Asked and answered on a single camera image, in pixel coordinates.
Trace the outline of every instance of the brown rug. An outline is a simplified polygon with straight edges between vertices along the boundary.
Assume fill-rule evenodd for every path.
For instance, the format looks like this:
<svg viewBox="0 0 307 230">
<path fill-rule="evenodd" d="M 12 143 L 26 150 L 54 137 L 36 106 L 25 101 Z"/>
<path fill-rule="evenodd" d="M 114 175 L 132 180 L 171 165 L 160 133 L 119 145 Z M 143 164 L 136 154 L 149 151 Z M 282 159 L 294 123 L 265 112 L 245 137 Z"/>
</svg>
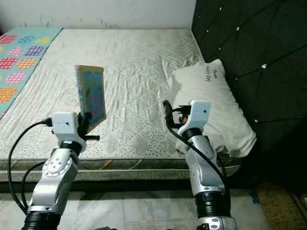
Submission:
<svg viewBox="0 0 307 230">
<path fill-rule="evenodd" d="M 256 187 L 272 230 L 307 230 L 307 221 L 287 190 L 270 183 Z"/>
</svg>

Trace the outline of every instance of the book cover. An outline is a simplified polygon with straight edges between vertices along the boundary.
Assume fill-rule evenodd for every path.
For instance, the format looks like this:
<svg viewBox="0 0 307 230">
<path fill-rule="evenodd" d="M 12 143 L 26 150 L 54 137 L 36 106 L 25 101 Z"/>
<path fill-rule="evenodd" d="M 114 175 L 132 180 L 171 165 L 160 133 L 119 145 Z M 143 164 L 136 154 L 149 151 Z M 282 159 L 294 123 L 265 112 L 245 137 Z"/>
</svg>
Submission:
<svg viewBox="0 0 307 230">
<path fill-rule="evenodd" d="M 88 132 L 106 119 L 104 94 L 104 68 L 96 66 L 77 66 L 77 83 L 81 115 L 91 113 Z"/>
</svg>

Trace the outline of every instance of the cable connector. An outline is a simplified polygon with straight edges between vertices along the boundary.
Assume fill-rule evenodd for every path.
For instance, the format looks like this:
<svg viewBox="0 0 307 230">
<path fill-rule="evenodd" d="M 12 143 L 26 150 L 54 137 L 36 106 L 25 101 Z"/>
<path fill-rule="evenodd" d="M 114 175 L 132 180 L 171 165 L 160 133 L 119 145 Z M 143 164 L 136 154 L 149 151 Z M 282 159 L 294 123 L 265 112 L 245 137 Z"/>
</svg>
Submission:
<svg viewBox="0 0 307 230">
<path fill-rule="evenodd" d="M 43 124 L 48 126 L 48 127 L 52 127 L 52 120 L 51 117 L 45 118 L 44 120 L 42 120 Z"/>
<path fill-rule="evenodd" d="M 190 115 L 191 107 L 192 107 L 191 105 L 180 105 L 179 108 L 177 108 L 177 111 L 185 115 Z"/>
</svg>

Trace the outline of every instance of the polka dot pattern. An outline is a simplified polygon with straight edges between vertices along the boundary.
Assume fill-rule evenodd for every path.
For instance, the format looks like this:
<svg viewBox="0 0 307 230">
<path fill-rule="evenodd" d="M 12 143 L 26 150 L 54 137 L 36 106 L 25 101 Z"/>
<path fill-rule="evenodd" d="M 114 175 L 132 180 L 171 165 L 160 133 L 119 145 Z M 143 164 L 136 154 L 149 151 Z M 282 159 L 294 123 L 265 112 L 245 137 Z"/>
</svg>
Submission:
<svg viewBox="0 0 307 230">
<path fill-rule="evenodd" d="M 35 40 L 35 43 L 41 43 L 41 44 L 48 44 L 50 42 L 49 37 L 41 37 L 37 40 Z"/>
<path fill-rule="evenodd" d="M 5 57 L 0 59 L 0 69 L 10 69 L 15 62 L 17 61 L 17 58 L 15 57 Z"/>
<path fill-rule="evenodd" d="M 44 46 L 31 46 L 26 52 L 26 56 L 38 56 L 41 55 L 44 51 Z"/>
<path fill-rule="evenodd" d="M 17 90 L 17 88 L 0 89 L 0 103 L 8 102 Z"/>
<path fill-rule="evenodd" d="M 24 50 L 19 46 L 19 47 L 16 47 L 15 49 L 9 50 L 6 54 L 18 56 L 18 55 L 21 55 L 23 51 Z"/>
<path fill-rule="evenodd" d="M 24 72 L 17 72 L 10 74 L 6 79 L 5 83 L 8 85 L 14 85 L 21 82 L 25 78 L 26 74 Z"/>
<path fill-rule="evenodd" d="M 34 58 L 23 59 L 20 62 L 18 62 L 17 67 L 20 69 L 28 69 L 32 67 L 35 63 L 36 60 Z"/>
<path fill-rule="evenodd" d="M 0 44 L 9 44 L 12 41 L 14 41 L 15 38 L 17 38 L 16 35 L 4 34 L 4 35 L 0 36 Z"/>
<path fill-rule="evenodd" d="M 28 42 L 31 42 L 34 39 L 34 36 L 30 35 L 30 36 L 24 36 L 21 39 L 19 39 L 19 43 L 20 44 L 26 44 Z"/>
</svg>

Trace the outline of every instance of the black cable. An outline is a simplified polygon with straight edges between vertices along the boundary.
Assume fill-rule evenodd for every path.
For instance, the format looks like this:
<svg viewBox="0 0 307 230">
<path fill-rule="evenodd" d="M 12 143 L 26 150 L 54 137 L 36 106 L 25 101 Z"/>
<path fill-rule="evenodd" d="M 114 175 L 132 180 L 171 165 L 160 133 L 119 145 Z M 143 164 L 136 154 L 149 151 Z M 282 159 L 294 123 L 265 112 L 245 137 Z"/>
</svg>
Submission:
<svg viewBox="0 0 307 230">
<path fill-rule="evenodd" d="M 221 160 L 221 158 L 219 156 L 216 156 L 216 159 L 219 161 L 219 164 L 220 164 L 220 166 L 222 168 L 224 178 L 226 178 L 227 177 L 227 173 L 226 173 L 226 169 L 225 169 L 223 161 Z"/>
<path fill-rule="evenodd" d="M 166 116 L 166 120 L 168 121 L 170 119 L 170 116 L 172 115 L 173 112 L 180 112 L 179 109 L 173 109 L 171 113 L 167 114 Z M 229 188 L 228 186 L 226 185 L 226 179 L 225 177 L 221 174 L 220 170 L 212 163 L 212 161 L 207 158 L 198 148 L 196 148 L 194 145 L 192 145 L 191 143 L 189 143 L 187 140 L 185 140 L 183 137 L 181 137 L 180 135 L 178 135 L 175 131 L 173 131 L 171 129 L 171 127 L 168 125 L 168 122 L 166 122 L 166 126 L 167 126 L 167 129 L 175 136 L 177 137 L 179 140 L 181 140 L 183 143 L 185 143 L 187 146 L 189 146 L 191 149 L 193 149 L 194 151 L 196 151 L 214 170 L 215 172 L 218 174 L 218 176 L 221 178 L 223 184 L 224 184 L 224 188 L 225 188 L 225 193 L 226 193 L 226 196 L 227 196 L 227 199 L 228 199 L 228 202 L 229 202 L 229 205 L 230 205 L 230 193 L 229 193 Z"/>
<path fill-rule="evenodd" d="M 27 209 L 22 205 L 22 203 L 20 202 L 20 200 L 18 199 L 15 191 L 14 191 L 14 188 L 13 188 L 13 185 L 12 185 L 12 175 L 11 175 L 11 158 L 12 158 L 12 154 L 13 154 L 13 151 L 16 147 L 16 145 L 18 144 L 18 142 L 20 141 L 20 139 L 23 137 L 23 135 L 29 131 L 31 128 L 33 128 L 34 126 L 37 126 L 37 125 L 40 125 L 40 124 L 45 124 L 46 122 L 45 121 L 40 121 L 40 122 L 36 122 L 34 124 L 32 124 L 31 126 L 29 126 L 25 131 L 22 132 L 22 134 L 17 138 L 17 140 L 15 141 L 15 143 L 13 144 L 12 148 L 11 148 L 11 151 L 9 153 L 9 156 L 8 156 L 8 182 L 9 182 L 9 188 L 10 188 L 10 193 L 14 199 L 14 201 L 17 203 L 17 205 L 19 206 L 19 208 L 23 211 L 24 214 L 27 214 Z"/>
<path fill-rule="evenodd" d="M 24 174 L 24 177 L 23 177 L 23 180 L 21 181 L 21 200 L 23 201 L 23 204 L 24 204 L 24 207 L 25 209 L 28 209 L 28 204 L 27 204 L 27 201 L 25 200 L 25 194 L 24 194 L 24 184 L 25 184 L 25 180 L 28 176 L 28 174 L 33 170 L 35 169 L 36 167 L 40 166 L 40 165 L 43 165 L 45 163 L 44 162 L 40 162 L 36 165 L 33 165 L 31 168 L 29 168 L 26 173 Z"/>
</svg>

